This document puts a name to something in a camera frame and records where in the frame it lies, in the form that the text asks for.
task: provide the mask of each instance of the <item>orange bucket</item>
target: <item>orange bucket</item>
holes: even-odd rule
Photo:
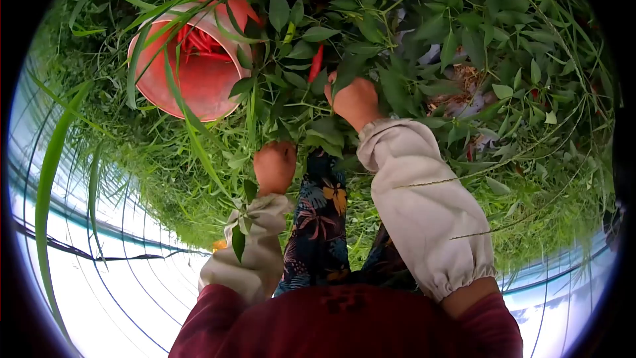
[[[197,3],[187,3],[177,5],[171,8],[175,12],[186,12]],[[247,0],[228,0],[228,5],[232,9],[238,26],[241,30],[245,29],[247,24],[247,17],[259,22],[259,18],[247,3]],[[152,36],[159,29],[164,27],[168,22],[177,18],[177,14],[165,13],[155,21],[148,32],[148,36]],[[238,32],[232,26],[232,22],[227,13],[226,4],[219,4],[216,6],[216,18],[219,23],[232,34]],[[190,56],[189,61],[185,61],[185,53],[182,50],[182,56],[179,59],[179,82],[181,84],[181,96],[183,97],[187,106],[194,112],[194,114],[201,119],[202,122],[210,122],[217,120],[222,116],[231,114],[239,104],[235,102],[235,98],[229,98],[232,86],[234,83],[244,77],[250,77],[251,71],[241,67],[237,58],[238,47],[247,55],[247,59],[252,61],[252,52],[250,46],[247,43],[236,42],[232,39],[228,39],[221,35],[216,20],[214,19],[214,12],[208,12],[203,10],[195,15],[187,22],[193,28],[202,29],[205,33],[210,35],[216,40],[221,47],[230,55],[232,62],[224,61],[217,58]],[[159,53],[152,60],[152,57],[161,46],[166,43],[171,31],[167,31],[162,36],[159,36],[148,45],[146,49],[143,49],[139,55],[139,61],[137,62],[137,68],[135,69],[135,78],[139,78],[141,72],[144,70],[148,62],[150,66],[145,71],[143,76],[137,82],[137,89],[158,108],[169,113],[170,115],[183,119],[183,114],[177,105],[177,101],[172,96],[172,93],[168,89],[168,83],[165,75],[165,56],[162,52]],[[133,37],[131,44],[128,48],[128,56],[131,57],[132,51],[137,44],[139,36]],[[168,59],[171,68],[176,70],[176,45],[175,39],[168,42]]]

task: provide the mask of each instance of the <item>maroon shirt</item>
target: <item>maroon shirt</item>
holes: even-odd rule
[[[406,355],[522,357],[523,342],[499,293],[453,321],[429,298],[370,285],[306,287],[250,307],[208,285],[169,358]]]

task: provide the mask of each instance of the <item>floral pants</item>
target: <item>floral pants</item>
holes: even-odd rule
[[[307,158],[283,275],[274,296],[311,285],[344,283],[416,291],[417,284],[383,224],[362,269],[351,272],[346,252],[345,176],[333,170],[337,161],[322,149]]]

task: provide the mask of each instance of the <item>leafy foliage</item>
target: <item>leafy foliage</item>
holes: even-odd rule
[[[312,147],[351,158],[357,134],[333,116],[322,94],[335,69],[333,94],[355,76],[368,77],[386,115],[432,129],[443,157],[489,216],[501,269],[514,271],[586,240],[612,207],[610,61],[583,0],[249,0],[268,22],[232,37],[250,43],[252,76],[232,90],[242,102],[238,110],[207,124],[164,114],[135,94],[126,70],[141,22],[196,1],[57,0],[32,52],[41,59],[36,75],[52,91],[94,82],[69,143],[89,169],[90,153],[103,141],[100,191],[122,193],[125,180],[114,175],[124,170],[140,204],[185,243],[211,249],[222,237],[234,200],[254,196],[250,158],[268,140],[298,143],[291,194]],[[165,31],[176,33],[212,0],[200,1]],[[158,37],[143,33],[147,44]],[[319,44],[324,69],[308,84]],[[440,60],[421,63],[433,45],[441,45]],[[476,75],[473,92],[494,103],[469,110],[478,94],[450,77],[462,67]],[[450,114],[450,96],[468,100]],[[355,165],[346,173],[347,243],[358,268],[378,218],[371,176]]]

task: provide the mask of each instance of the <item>hand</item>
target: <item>hand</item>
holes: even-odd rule
[[[284,195],[296,172],[296,147],[289,141],[268,142],[254,154],[258,196]]]
[[[333,82],[336,76],[336,72],[331,72],[329,81]],[[384,117],[378,110],[378,93],[375,92],[373,83],[361,77],[355,78],[350,85],[341,89],[336,94],[334,103],[331,102],[330,84],[324,86],[324,95],[333,110],[345,118],[358,133],[367,123]]]

